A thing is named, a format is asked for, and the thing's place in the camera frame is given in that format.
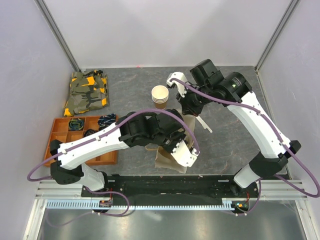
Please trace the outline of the brown paper bag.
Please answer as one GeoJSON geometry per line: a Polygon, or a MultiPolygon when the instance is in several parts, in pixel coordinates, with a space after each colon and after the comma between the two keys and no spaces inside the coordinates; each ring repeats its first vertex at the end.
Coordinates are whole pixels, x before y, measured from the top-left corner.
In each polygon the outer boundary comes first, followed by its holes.
{"type": "MultiPolygon", "coordinates": [[[[196,118],[192,115],[182,115],[182,118],[191,132],[194,133],[196,118]]],[[[188,168],[187,166],[183,166],[177,162],[162,146],[159,146],[156,151],[154,167],[170,169],[181,174],[185,174],[188,168]]]]}

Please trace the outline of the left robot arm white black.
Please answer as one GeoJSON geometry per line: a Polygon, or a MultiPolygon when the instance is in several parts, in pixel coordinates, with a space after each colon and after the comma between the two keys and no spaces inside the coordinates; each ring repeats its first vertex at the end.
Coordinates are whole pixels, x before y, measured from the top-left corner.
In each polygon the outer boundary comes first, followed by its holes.
{"type": "Polygon", "coordinates": [[[172,151],[183,141],[186,128],[175,109],[130,112],[92,135],[72,142],[57,142],[57,157],[50,165],[50,175],[59,185],[78,183],[104,197],[110,191],[107,174],[88,166],[88,160],[148,144],[172,151]]]}

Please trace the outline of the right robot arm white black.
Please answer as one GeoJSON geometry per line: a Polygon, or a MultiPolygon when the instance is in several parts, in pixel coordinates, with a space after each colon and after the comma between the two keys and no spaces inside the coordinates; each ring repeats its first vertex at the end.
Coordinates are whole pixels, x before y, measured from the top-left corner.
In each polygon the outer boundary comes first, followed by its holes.
{"type": "Polygon", "coordinates": [[[273,124],[260,105],[252,86],[239,72],[223,76],[210,59],[203,60],[190,70],[195,80],[194,90],[185,75],[174,72],[167,79],[168,86],[177,86],[176,96],[184,115],[199,116],[204,105],[221,103],[233,113],[248,130],[259,147],[259,153],[233,177],[229,191],[242,196],[247,187],[282,170],[301,144],[290,140],[273,124]]]}

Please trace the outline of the white stir stick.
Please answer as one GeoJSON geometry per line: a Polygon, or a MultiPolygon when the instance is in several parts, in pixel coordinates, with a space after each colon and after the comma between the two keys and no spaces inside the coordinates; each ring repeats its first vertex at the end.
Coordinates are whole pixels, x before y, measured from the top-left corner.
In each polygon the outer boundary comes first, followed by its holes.
{"type": "Polygon", "coordinates": [[[200,116],[197,116],[196,119],[205,130],[208,130],[210,133],[213,132],[212,129],[207,125],[207,123],[200,116]]]}

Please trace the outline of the stack of paper cups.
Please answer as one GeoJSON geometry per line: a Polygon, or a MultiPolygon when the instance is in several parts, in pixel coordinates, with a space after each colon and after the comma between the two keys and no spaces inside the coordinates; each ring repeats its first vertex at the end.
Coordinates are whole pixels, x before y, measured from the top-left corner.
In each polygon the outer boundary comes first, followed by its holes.
{"type": "Polygon", "coordinates": [[[164,110],[169,99],[169,90],[166,86],[157,85],[151,90],[151,98],[157,109],[164,110]]]}

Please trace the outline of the camouflage cloth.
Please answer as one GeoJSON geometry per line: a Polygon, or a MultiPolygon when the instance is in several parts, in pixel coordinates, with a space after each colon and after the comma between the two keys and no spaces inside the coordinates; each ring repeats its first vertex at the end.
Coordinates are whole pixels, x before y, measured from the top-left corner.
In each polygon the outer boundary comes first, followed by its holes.
{"type": "Polygon", "coordinates": [[[69,95],[63,110],[64,117],[99,110],[109,104],[108,76],[102,70],[72,73],[69,95]]]}

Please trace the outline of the orange wooden compartment tray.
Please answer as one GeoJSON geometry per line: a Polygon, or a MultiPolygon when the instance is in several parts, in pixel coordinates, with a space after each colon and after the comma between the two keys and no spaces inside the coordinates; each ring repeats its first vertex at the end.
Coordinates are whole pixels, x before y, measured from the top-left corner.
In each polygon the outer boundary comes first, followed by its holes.
{"type": "MultiPolygon", "coordinates": [[[[50,150],[50,143],[52,141],[58,140],[62,143],[77,141],[110,126],[116,120],[118,120],[118,116],[115,113],[102,116],[55,118],[44,154],[44,160],[52,156],[50,150]]],[[[86,164],[88,166],[115,165],[117,161],[118,151],[112,151],[92,158],[86,164]]]]}

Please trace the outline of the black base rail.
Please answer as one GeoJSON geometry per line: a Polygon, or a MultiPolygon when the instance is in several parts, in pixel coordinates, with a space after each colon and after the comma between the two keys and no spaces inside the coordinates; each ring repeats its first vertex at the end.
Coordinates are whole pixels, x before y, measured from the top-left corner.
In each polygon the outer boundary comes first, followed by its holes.
{"type": "Polygon", "coordinates": [[[220,205],[223,199],[253,199],[256,183],[241,188],[232,175],[109,175],[107,189],[115,205],[173,206],[220,205]]]}

